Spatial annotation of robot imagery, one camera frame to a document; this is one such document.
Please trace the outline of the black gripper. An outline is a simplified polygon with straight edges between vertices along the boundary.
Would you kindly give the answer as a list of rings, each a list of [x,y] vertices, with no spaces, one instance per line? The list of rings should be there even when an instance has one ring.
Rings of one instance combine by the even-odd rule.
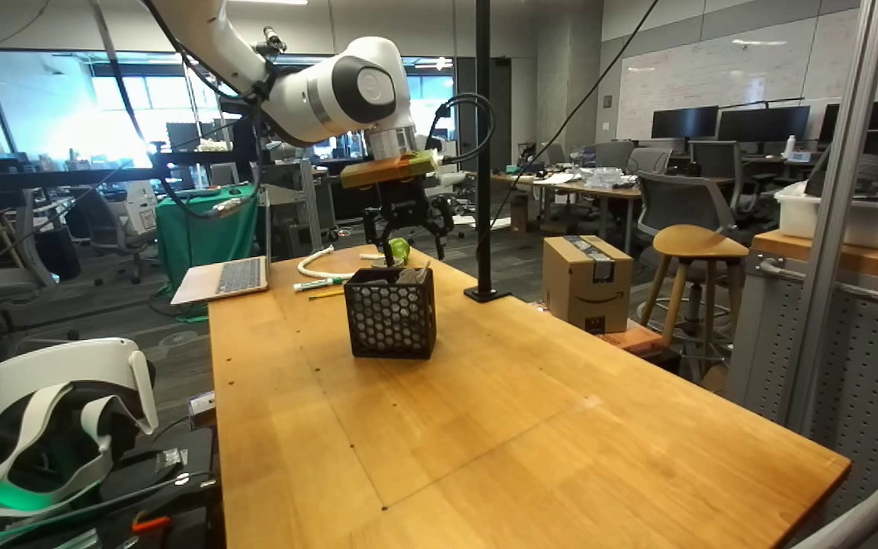
[[[419,181],[413,183],[379,183],[370,188],[370,205],[364,207],[364,236],[379,245],[385,267],[397,267],[393,229],[424,226],[432,240],[449,236],[449,218],[440,201],[432,201]],[[409,245],[431,265],[431,239],[424,233],[409,236]]]

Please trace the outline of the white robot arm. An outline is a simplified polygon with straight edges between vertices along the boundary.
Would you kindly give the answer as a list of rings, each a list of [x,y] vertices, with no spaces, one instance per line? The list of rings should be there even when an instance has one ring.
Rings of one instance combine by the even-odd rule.
[[[338,56],[298,70],[273,61],[277,36],[249,46],[230,18],[230,0],[144,0],[179,56],[253,103],[277,139],[313,147],[359,132],[370,157],[338,171],[344,188],[374,193],[365,239],[391,249],[393,229],[424,226],[443,249],[449,226],[424,177],[436,168],[419,147],[409,74],[388,36],[357,36]]]

